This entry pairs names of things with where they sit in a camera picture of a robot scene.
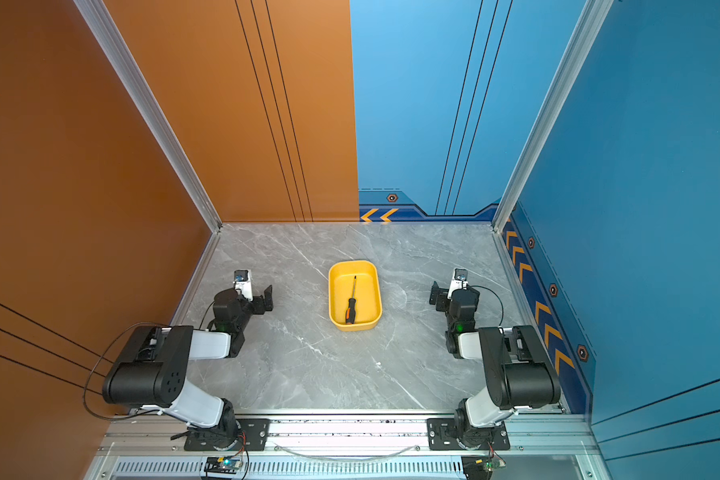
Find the black orange screwdriver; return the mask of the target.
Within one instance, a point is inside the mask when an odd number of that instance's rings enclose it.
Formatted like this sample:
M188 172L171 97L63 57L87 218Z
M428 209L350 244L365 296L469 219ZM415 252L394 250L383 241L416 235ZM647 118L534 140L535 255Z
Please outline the black orange screwdriver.
M350 297L349 297L349 299L348 299L347 309L346 309L346 311L345 311L345 323L346 323L347 325L352 325L352 324L354 324L355 321L356 321L356 315L357 315L357 312L356 312L356 302L357 302L357 300L356 300L356 298L355 298L356 285L357 285L357 276L354 276L354 277L353 277L353 282L352 282L351 294L350 294Z

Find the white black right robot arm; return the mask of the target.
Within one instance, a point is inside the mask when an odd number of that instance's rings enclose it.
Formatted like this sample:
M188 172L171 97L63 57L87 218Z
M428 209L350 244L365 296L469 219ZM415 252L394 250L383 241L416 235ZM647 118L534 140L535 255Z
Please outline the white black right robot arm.
M448 352L482 363L485 387L463 399L452 420L429 422L432 450L507 450L505 423L520 411L560 401L562 388L534 327L476 326L480 286L457 269L447 288L432 285L429 303L445 314Z

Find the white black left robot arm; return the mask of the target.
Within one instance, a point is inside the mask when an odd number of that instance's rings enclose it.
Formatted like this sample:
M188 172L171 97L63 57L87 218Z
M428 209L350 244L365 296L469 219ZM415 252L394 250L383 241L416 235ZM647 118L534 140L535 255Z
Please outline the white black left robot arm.
M104 400L183 422L186 431L172 438L183 438L187 451L262 451L270 421L238 419L230 400L193 384L187 369L194 360L237 357L251 317L273 307L271 286L252 298L231 288L214 297L214 318L207 330L137 326L105 377Z

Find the yellow plastic bin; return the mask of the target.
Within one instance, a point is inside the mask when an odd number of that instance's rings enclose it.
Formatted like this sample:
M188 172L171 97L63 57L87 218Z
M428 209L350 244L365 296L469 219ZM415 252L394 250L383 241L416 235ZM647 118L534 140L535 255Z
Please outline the yellow plastic bin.
M351 294L353 277L357 276L355 298L356 321L345 323L345 311ZM334 264L328 276L329 318L343 332L371 330L382 312L380 283L376 266L367 260L343 261Z

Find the left green circuit board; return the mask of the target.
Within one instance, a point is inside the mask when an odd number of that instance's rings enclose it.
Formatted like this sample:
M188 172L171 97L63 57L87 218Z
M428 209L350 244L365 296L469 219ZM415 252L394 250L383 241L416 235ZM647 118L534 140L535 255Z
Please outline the left green circuit board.
M203 467L203 477L208 479L241 479L245 463L239 457L209 456Z

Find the right circuit board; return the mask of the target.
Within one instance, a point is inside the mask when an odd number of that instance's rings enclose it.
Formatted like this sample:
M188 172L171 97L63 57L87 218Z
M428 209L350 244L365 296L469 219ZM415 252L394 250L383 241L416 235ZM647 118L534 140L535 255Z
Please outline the right circuit board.
M498 470L506 467L506 462L497 456L462 456L461 462L467 480L491 480Z

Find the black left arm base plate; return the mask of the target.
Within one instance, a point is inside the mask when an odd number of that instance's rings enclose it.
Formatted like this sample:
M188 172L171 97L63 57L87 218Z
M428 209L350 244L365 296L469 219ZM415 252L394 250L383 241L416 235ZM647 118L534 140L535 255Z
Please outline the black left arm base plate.
M237 418L234 428L222 433L218 428L191 428L185 437L184 450L190 452L260 452L265 449L270 420L267 418Z

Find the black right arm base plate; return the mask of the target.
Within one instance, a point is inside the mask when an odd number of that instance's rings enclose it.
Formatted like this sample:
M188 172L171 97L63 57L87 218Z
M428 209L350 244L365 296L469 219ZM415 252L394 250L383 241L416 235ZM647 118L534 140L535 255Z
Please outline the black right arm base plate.
M429 418L426 425L429 448L433 451L508 451L511 448L505 424L476 428L466 423L461 428L454 418Z

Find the aluminium front rail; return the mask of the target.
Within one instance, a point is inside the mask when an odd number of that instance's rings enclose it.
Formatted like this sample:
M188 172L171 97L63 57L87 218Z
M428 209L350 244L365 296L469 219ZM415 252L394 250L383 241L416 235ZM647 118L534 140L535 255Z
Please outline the aluminium front rail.
M492 479L607 479L610 474L580 415L524 413L506 423L511 448L429 448L426 421L452 418L433 411L249 411L270 420L260 452L185 451L178 423L142 417L109 427L88 479L208 479L209 456L239 457L241 479L466 479L462 456L500 457Z

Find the aluminium corner post left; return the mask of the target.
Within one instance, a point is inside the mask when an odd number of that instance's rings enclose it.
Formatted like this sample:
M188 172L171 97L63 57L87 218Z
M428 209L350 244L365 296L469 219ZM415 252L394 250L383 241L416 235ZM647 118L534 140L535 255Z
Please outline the aluminium corner post left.
M75 0L74 4L206 225L218 233L220 215L105 3Z

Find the aluminium corner post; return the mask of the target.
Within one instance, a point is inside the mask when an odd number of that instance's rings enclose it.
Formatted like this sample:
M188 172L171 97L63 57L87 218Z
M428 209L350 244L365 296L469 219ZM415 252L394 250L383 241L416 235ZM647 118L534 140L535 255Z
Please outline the aluminium corner post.
M496 234L503 231L509 220L613 3L613 0L585 2L498 205L492 221Z
M206 225L218 233L220 215L105 3L75 0L74 4Z

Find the aluminium corner post right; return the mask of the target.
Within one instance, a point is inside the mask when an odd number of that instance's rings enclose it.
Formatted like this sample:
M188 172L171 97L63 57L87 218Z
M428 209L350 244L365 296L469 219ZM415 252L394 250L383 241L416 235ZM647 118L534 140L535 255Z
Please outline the aluminium corner post right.
M509 220L613 3L613 0L585 2L498 205L492 221L496 234L503 231Z

